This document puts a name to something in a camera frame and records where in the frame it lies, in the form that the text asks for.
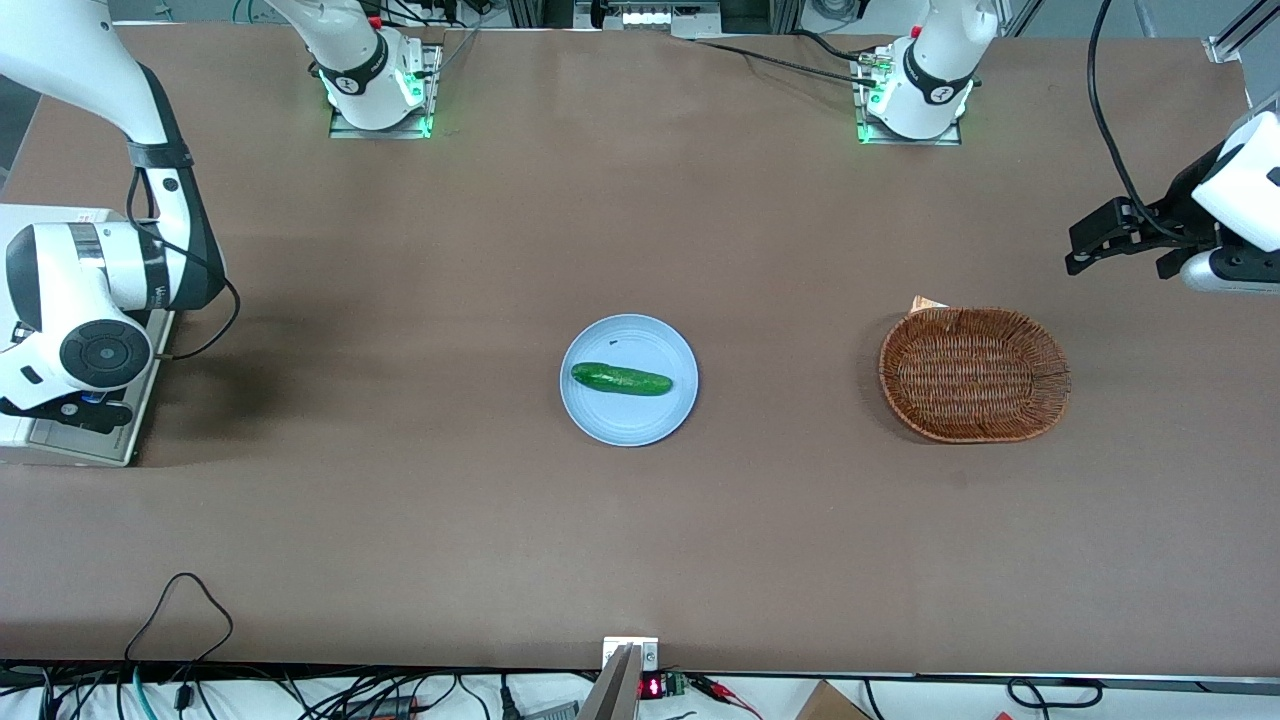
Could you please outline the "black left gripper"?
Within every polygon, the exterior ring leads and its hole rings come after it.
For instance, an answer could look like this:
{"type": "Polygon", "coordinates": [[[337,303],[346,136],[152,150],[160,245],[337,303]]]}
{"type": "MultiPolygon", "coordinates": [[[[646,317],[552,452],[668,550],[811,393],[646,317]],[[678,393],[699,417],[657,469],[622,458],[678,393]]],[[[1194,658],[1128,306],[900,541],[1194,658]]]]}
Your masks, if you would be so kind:
{"type": "Polygon", "coordinates": [[[1115,197],[1073,224],[1069,229],[1073,252],[1064,259],[1066,273],[1082,274],[1102,258],[1103,251],[1128,246],[1135,236],[1151,249],[1169,250],[1156,261],[1162,281],[1174,278],[1199,252],[1240,247],[1240,237],[1192,197],[1193,190],[1219,160],[1222,147],[1217,143],[1179,172],[1165,196],[1146,209],[1148,219],[1143,220],[1130,199],[1115,197]]]}

